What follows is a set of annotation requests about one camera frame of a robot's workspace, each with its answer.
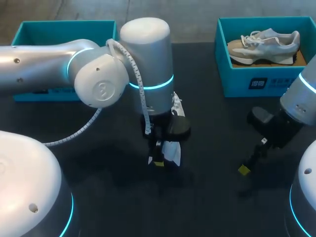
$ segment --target white cylinder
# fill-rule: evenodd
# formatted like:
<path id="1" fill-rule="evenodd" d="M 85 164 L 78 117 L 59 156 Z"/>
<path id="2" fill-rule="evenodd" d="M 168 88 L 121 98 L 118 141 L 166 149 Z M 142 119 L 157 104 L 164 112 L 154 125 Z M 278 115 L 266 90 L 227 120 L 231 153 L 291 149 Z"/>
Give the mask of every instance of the white cylinder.
<path id="1" fill-rule="evenodd" d="M 0 132 L 0 237 L 78 237 L 73 195 L 53 153 Z"/>
<path id="2" fill-rule="evenodd" d="M 316 141 L 305 151 L 294 178 L 286 208 L 289 236 L 316 236 Z"/>
<path id="3" fill-rule="evenodd" d="M 141 74 L 149 115 L 170 111 L 173 99 L 173 66 L 170 28 L 158 18 L 127 22 L 120 42 L 134 58 Z M 130 77 L 136 110 L 142 112 L 137 81 Z"/>

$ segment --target cable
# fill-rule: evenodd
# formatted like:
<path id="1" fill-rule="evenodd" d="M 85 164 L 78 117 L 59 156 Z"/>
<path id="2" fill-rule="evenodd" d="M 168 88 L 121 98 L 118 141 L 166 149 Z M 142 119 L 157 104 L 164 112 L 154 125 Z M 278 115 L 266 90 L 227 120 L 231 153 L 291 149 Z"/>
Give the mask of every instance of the cable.
<path id="1" fill-rule="evenodd" d="M 127 57 L 128 61 L 130 62 L 130 64 L 133 67 L 133 71 L 135 73 L 137 84 L 139 87 L 139 96 L 140 96 L 140 101 L 142 104 L 143 115 L 145 118 L 145 125 L 146 125 L 145 126 L 145 134 L 149 135 L 151 133 L 151 124 L 150 124 L 149 114 L 148 114 L 147 105 L 146 105 L 145 91 L 144 91 L 142 77 L 139 73 L 139 70 L 138 70 L 138 67 L 135 63 L 135 60 L 130 55 L 130 53 L 126 50 L 126 48 L 124 48 L 123 45 L 121 45 L 119 42 L 115 41 L 114 39 L 107 40 L 106 45 L 111 46 L 113 44 L 124 54 L 125 57 Z"/>
<path id="2" fill-rule="evenodd" d="M 144 115 L 144 118 L 145 118 L 145 125 L 146 125 L 145 126 L 145 134 L 149 135 L 151 133 L 151 124 L 150 124 L 150 118 L 149 118 L 147 105 L 146 105 L 143 80 L 142 80 L 142 77 L 141 77 L 141 75 L 139 73 L 138 67 L 137 67 L 137 65 L 135 63 L 135 60 L 130 55 L 130 53 L 126 50 L 126 48 L 124 48 L 119 42 L 117 42 L 117 41 L 115 41 L 113 39 L 109 39 L 109 40 L 107 40 L 106 45 L 109 46 L 110 52 L 111 52 L 112 56 L 114 57 L 115 61 L 118 60 L 118 59 L 117 59 L 117 55 L 115 53 L 113 45 L 115 45 L 124 54 L 124 56 L 127 57 L 128 61 L 130 62 L 130 64 L 133 67 L 133 71 L 135 73 L 135 76 L 136 76 L 136 79 L 137 79 L 137 84 L 138 84 L 138 87 L 139 87 L 139 96 L 140 96 L 140 101 L 141 101 L 141 104 L 142 104 L 143 115 Z M 101 111 L 102 111 L 102 109 L 97 109 L 97 111 L 95 112 L 93 117 L 81 129 L 79 129 L 74 134 L 72 134 L 72 135 L 70 135 L 70 136 L 68 136 L 68 137 L 66 137 L 64 139 L 60 139 L 58 141 L 55 141 L 55 142 L 43 143 L 43 145 L 45 145 L 47 147 L 53 147 L 53 146 L 60 145 L 60 144 L 63 144 L 65 142 L 68 142 L 68 141 L 74 139 L 75 137 L 78 137 L 85 130 L 87 130 L 88 127 L 90 127 L 90 125 L 99 116 Z"/>
<path id="3" fill-rule="evenodd" d="M 43 143 L 43 145 L 45 145 L 47 147 L 53 147 L 56 145 L 63 144 L 65 142 L 69 142 L 70 140 L 73 140 L 75 137 L 78 137 L 80 134 L 82 134 L 84 131 L 86 131 L 87 128 L 89 128 L 91 126 L 91 124 L 96 120 L 96 118 L 99 116 L 101 111 L 102 111 L 102 109 L 97 109 L 97 111 L 94 113 L 92 118 L 81 129 L 79 129 L 74 134 L 72 134 L 64 139 L 60 139 L 58 141 L 55 141 L 55 142 Z"/>

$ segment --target table surface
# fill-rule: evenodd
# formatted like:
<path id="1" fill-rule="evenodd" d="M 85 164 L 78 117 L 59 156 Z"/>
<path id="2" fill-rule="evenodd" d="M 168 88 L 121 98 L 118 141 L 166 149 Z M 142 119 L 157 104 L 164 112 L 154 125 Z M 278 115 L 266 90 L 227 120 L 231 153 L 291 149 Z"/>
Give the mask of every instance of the table surface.
<path id="1" fill-rule="evenodd" d="M 175 91 L 192 135 L 182 168 L 149 170 L 147 143 L 129 92 L 104 109 L 79 138 L 54 147 L 76 198 L 82 237 L 285 237 L 284 206 L 298 162 L 316 139 L 305 127 L 269 151 L 251 178 L 237 169 L 261 136 L 246 123 L 253 106 L 271 112 L 278 98 L 224 98 L 213 43 L 173 45 Z M 82 103 L 0 100 L 0 129 L 49 142 L 78 130 L 94 110 Z"/>

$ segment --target teal box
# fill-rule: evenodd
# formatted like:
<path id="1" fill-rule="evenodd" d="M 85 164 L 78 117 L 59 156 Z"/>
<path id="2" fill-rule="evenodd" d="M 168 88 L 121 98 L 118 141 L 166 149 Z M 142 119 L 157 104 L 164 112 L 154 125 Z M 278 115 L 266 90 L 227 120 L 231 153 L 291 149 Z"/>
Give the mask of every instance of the teal box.
<path id="1" fill-rule="evenodd" d="M 118 39 L 115 21 L 25 21 L 11 45 L 52 45 L 86 39 L 104 46 Z M 73 88 L 52 88 L 14 96 L 15 101 L 79 101 Z"/>
<path id="2" fill-rule="evenodd" d="M 227 43 L 269 28 L 282 34 L 298 31 L 306 63 L 316 54 L 316 25 L 311 17 L 219 18 L 215 58 L 225 97 L 281 96 L 304 69 L 302 66 L 233 68 Z M 262 86 L 256 89 L 250 86 L 252 83 Z"/>

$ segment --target concrete floor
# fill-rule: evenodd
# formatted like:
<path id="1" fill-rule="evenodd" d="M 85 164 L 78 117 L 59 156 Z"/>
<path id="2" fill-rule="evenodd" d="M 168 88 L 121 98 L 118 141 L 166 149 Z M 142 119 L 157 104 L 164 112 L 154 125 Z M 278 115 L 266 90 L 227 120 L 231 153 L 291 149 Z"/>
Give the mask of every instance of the concrete floor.
<path id="1" fill-rule="evenodd" d="M 0 0 L 0 44 L 26 20 L 115 19 L 152 16 L 167 21 L 174 42 L 214 41 L 219 17 L 300 16 L 316 19 L 315 0 Z"/>

